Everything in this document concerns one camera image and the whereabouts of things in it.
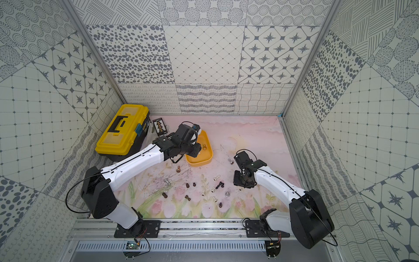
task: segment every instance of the floral printed mat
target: floral printed mat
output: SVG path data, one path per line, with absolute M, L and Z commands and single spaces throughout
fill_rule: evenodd
M 270 208 L 289 211 L 287 205 L 264 187 L 234 186 L 233 175 L 238 167 L 228 161 L 239 149 L 252 150 L 277 174 L 300 186 L 277 117 L 152 116 L 151 119 L 159 117 L 169 133 L 176 131 L 183 121 L 199 124 L 211 143 L 212 161 L 201 167 L 189 166 L 185 158 L 177 164 L 165 161 L 154 165 L 115 192 L 121 202 L 133 206 L 145 218 L 257 218 Z M 148 135 L 143 147 L 156 137 L 155 133 L 152 135 Z M 224 187 L 215 189 L 219 182 Z M 225 196 L 226 192 L 230 193 L 229 197 Z

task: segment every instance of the wavy line pattern tile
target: wavy line pattern tile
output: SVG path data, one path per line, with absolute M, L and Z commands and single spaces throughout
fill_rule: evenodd
M 419 165 L 392 175 L 361 196 L 399 260 L 419 257 Z
M 180 114 L 175 84 L 121 84 L 119 86 L 129 104 L 147 106 L 153 114 Z
M 359 194 L 328 208 L 346 261 L 398 261 Z
M 244 26 L 248 0 L 158 0 L 163 25 Z
M 332 0 L 249 0 L 248 25 L 321 26 Z
M 46 184 L 42 193 L 59 199 L 65 200 L 67 191 L 84 178 L 85 172 L 92 166 L 99 169 L 112 164 L 112 162 L 104 156 L 96 153 L 96 142 L 100 136 L 93 130 L 91 126 L 87 126 L 78 137 L 77 141 L 71 147 L 65 159 L 55 170 L 54 175 Z M 78 208 L 86 210 L 84 201 L 78 192 L 81 191 L 82 183 L 76 186 L 68 195 L 68 203 Z
M 0 28 L 30 60 L 76 31 L 56 0 L 5 0 L 0 10 Z
M 419 4 L 413 1 L 379 43 L 368 63 L 419 106 Z
M 302 89 L 321 122 L 364 66 L 341 38 L 329 31 L 311 65 Z
M 245 26 L 238 81 L 295 84 L 319 26 Z
M 321 126 L 359 189 L 419 162 L 419 108 L 369 65 Z
M 300 88 L 294 95 L 285 122 L 298 153 L 320 124 Z
M 176 85 L 182 113 L 234 113 L 237 85 Z
M 358 193 L 320 125 L 301 150 L 300 159 L 310 188 L 322 195 L 326 206 Z
M 280 114 L 290 94 L 292 84 L 239 84 L 235 114 Z
M 157 0 L 72 0 L 85 25 L 161 25 Z
M 367 60 L 412 0 L 343 0 L 331 31 Z
M 60 243 L 65 242 L 76 219 L 81 217 L 86 215 L 72 213 L 63 201 L 39 193 L 31 207 L 25 209 L 17 230 L 0 247 L 2 261 L 56 261 L 62 250 Z

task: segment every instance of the dotted pattern tile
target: dotted pattern tile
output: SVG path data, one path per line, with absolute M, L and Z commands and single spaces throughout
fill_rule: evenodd
M 118 83 L 173 83 L 162 26 L 87 26 Z
M 329 31 L 304 79 L 302 89 L 321 122 L 364 66 L 338 36 Z
M 249 0 L 248 25 L 321 26 L 332 0 Z
M 243 26 L 248 0 L 157 0 L 163 25 Z
M 295 84 L 319 26 L 245 26 L 238 82 Z
M 368 65 L 321 125 L 361 189 L 419 162 L 419 108 Z
M 33 64 L 0 86 L 3 175 L 41 190 L 87 123 Z
M 0 27 L 33 60 L 76 29 L 57 0 L 0 3 Z
M 0 177 L 0 210 L 2 223 L 0 224 L 0 249 L 7 237 L 16 230 L 25 212 L 31 208 L 34 199 L 39 192 L 16 183 L 4 177 Z
M 236 84 L 243 29 L 164 26 L 175 83 Z

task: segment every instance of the star pattern tile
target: star pattern tile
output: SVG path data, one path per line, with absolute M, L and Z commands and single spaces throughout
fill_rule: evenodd
M 245 26 L 238 82 L 295 84 L 319 26 Z
M 96 111 L 109 91 L 102 70 L 77 33 L 41 54 L 33 64 L 87 122 L 91 118 L 87 112 Z

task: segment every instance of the black mounting bracket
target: black mounting bracket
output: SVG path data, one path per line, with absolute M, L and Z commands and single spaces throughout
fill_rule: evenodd
M 244 225 L 246 226 L 246 237 L 256 238 L 256 237 L 275 237 L 278 238 L 278 232 L 272 230 L 264 230 L 263 225 L 260 223 L 260 220 L 245 220 Z M 289 233 L 282 232 L 281 237 L 290 237 Z

